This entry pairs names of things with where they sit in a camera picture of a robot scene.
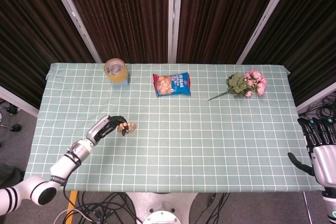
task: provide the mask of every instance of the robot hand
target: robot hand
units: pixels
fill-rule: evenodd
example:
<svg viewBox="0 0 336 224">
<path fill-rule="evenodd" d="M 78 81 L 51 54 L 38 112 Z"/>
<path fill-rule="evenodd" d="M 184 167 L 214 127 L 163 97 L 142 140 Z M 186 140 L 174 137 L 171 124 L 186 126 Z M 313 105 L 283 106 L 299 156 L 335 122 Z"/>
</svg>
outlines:
<svg viewBox="0 0 336 224">
<path fill-rule="evenodd" d="M 306 138 L 312 166 L 299 162 L 293 153 L 289 159 L 300 170 L 316 178 L 325 191 L 322 193 L 330 223 L 336 223 L 336 136 L 328 123 L 313 118 L 298 119 Z"/>
<path fill-rule="evenodd" d="M 71 173 L 92 153 L 92 148 L 121 123 L 127 123 L 122 116 L 104 116 L 87 133 L 84 140 L 75 142 L 68 152 L 50 169 L 51 177 L 47 182 L 38 176 L 32 176 L 19 184 L 0 189 L 0 216 L 16 210 L 22 199 L 30 199 L 37 205 L 49 203 L 60 186 L 66 186 Z M 122 130 L 125 135 L 128 127 Z"/>
</svg>

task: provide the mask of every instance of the blue snack bag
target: blue snack bag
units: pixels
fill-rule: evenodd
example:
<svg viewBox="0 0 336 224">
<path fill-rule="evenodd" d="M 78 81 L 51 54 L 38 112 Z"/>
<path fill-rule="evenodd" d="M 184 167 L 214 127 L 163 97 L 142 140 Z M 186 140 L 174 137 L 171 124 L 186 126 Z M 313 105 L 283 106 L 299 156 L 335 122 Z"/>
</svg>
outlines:
<svg viewBox="0 0 336 224">
<path fill-rule="evenodd" d="M 158 76 L 153 74 L 153 79 L 157 97 L 169 94 L 191 95 L 188 73 L 173 74 L 171 76 Z"/>
</svg>

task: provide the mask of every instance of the white robotic arm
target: white robotic arm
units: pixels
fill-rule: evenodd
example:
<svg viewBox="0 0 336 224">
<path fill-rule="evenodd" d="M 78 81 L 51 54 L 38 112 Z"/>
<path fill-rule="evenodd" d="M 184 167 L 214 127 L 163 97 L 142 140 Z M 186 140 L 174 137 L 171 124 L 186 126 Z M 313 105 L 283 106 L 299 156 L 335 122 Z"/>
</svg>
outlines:
<svg viewBox="0 0 336 224">
<path fill-rule="evenodd" d="M 122 116 L 104 116 L 88 131 L 84 140 L 75 142 L 51 167 L 48 182 L 33 176 L 13 187 L 0 189 L 0 216 L 16 210 L 23 199 L 30 199 L 37 205 L 45 205 L 52 201 L 59 187 L 66 185 L 71 173 L 92 153 L 92 148 L 121 123 L 127 123 Z M 125 135 L 127 130 L 128 126 L 125 126 L 122 135 Z"/>
</svg>

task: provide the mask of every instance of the checkered tablecloth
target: checkered tablecloth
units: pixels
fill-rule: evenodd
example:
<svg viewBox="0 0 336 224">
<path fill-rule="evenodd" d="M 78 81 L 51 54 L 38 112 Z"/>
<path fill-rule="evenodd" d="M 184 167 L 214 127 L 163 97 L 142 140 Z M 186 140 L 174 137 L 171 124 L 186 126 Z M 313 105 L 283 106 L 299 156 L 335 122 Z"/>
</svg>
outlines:
<svg viewBox="0 0 336 224">
<path fill-rule="evenodd" d="M 310 164 L 283 66 L 127 65 L 130 84 L 113 87 L 103 64 L 54 63 L 37 119 L 26 177 L 51 166 L 104 115 L 138 125 L 102 139 L 70 176 L 67 190 L 151 192 L 298 191 L 321 187 L 287 153 Z M 257 69 L 262 97 L 227 94 L 226 78 Z M 191 97 L 157 98 L 152 74 L 188 72 Z"/>
</svg>

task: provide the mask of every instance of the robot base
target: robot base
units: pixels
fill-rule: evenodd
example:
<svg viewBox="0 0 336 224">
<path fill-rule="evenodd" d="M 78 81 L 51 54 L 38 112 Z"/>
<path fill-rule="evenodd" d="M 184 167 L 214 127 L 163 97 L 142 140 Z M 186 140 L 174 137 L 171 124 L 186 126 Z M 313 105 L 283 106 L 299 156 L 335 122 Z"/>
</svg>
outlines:
<svg viewBox="0 0 336 224">
<path fill-rule="evenodd" d="M 127 193 L 143 224 L 188 224 L 197 193 Z"/>
</svg>

